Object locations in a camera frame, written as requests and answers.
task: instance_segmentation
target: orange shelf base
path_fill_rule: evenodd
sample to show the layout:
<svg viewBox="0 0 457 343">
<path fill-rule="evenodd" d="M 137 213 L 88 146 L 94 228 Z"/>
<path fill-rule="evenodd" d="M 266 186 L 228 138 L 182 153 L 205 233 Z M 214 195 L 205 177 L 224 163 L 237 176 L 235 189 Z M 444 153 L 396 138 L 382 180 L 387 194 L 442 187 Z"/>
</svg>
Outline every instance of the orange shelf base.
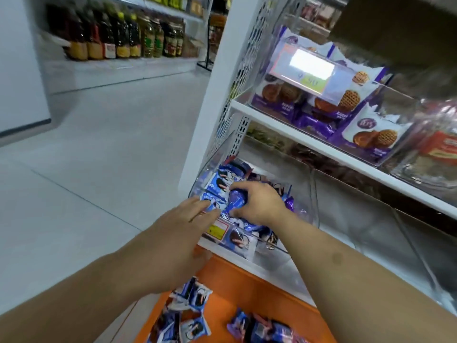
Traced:
<svg viewBox="0 0 457 343">
<path fill-rule="evenodd" d="M 336 343 L 316 308 L 216 255 L 197 277 L 213 290 L 204 310 L 212 334 L 201 337 L 199 342 L 237 342 L 227 331 L 226 324 L 240 307 L 246 313 L 255 312 L 287 323 L 312 343 Z M 146 342 L 168 294 L 162 294 L 135 343 Z"/>
</svg>

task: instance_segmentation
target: perforated metal panel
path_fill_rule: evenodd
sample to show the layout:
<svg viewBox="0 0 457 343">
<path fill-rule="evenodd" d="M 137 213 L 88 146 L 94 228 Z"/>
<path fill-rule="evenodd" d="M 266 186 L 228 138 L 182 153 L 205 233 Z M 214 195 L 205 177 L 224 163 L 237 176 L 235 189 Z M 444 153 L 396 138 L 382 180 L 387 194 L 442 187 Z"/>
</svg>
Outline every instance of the perforated metal panel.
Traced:
<svg viewBox="0 0 457 343">
<path fill-rule="evenodd" d="M 246 51 L 243 54 L 243 59 L 239 63 L 237 75 L 232 83 L 230 93 L 224 106 L 224 110 L 220 116 L 219 125 L 213 140 L 213 145 L 206 154 L 206 161 L 214 155 L 216 150 L 221 146 L 221 144 L 225 141 L 229 134 L 231 134 L 229 130 L 231 123 L 233 121 L 233 116 L 229 112 L 230 102 L 233 98 L 235 98 L 248 88 L 246 86 L 246 81 L 248 80 L 249 75 L 257 74 L 257 72 L 253 72 L 252 68 L 254 67 L 254 63 L 257 57 L 259 56 L 259 48 L 262 39 L 266 35 L 266 28 L 269 24 L 271 24 L 271 22 L 275 21 L 275 19 L 271 19 L 273 15 L 272 10 L 274 9 L 275 5 L 276 0 L 264 0 L 262 5 L 260 6 L 255 25 L 253 26 L 248 38 Z M 243 117 L 239 124 L 238 130 L 235 134 L 236 136 L 233 141 L 232 149 L 230 151 L 231 155 L 237 154 L 238 146 L 243 140 L 248 125 L 249 118 Z"/>
</svg>

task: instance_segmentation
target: right hand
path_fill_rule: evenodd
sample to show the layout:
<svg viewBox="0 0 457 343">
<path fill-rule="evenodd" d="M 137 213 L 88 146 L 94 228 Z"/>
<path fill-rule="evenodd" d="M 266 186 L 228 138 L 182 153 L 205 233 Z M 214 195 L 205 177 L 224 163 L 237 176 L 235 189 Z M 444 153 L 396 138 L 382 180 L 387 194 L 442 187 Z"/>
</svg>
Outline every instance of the right hand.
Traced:
<svg viewBox="0 0 457 343">
<path fill-rule="evenodd" d="M 230 190 L 248 191 L 248 203 L 241 208 L 233 209 L 230 215 L 245 218 L 252 224 L 265 225 L 274 229 L 290 212 L 275 189 L 266 183 L 242 181 L 230 185 Z"/>
</svg>

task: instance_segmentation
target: forearm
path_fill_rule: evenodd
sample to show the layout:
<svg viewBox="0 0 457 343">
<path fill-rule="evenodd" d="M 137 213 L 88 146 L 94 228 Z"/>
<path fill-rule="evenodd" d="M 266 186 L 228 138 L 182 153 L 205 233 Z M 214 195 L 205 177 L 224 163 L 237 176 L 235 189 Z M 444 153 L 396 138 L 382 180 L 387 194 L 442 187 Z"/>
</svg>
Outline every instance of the forearm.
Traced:
<svg viewBox="0 0 457 343">
<path fill-rule="evenodd" d="M 396 275 L 285 213 L 276 227 L 338 342 L 450 342 L 457 320 Z"/>
<path fill-rule="evenodd" d="M 0 342 L 88 342 L 134 300 L 106 255 L 0 317 Z"/>
</svg>

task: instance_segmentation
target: left hand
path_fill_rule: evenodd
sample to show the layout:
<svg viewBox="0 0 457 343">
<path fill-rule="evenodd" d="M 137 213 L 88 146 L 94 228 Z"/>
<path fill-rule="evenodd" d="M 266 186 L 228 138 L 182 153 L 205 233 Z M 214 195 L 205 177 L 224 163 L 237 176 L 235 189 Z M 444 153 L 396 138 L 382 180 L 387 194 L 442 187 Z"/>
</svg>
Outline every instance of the left hand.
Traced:
<svg viewBox="0 0 457 343">
<path fill-rule="evenodd" d="M 221 213 L 214 209 L 201 214 L 209 204 L 188 198 L 113 254 L 125 291 L 139 298 L 173 290 L 203 268 L 212 253 L 195 255 L 194 248 Z"/>
</svg>

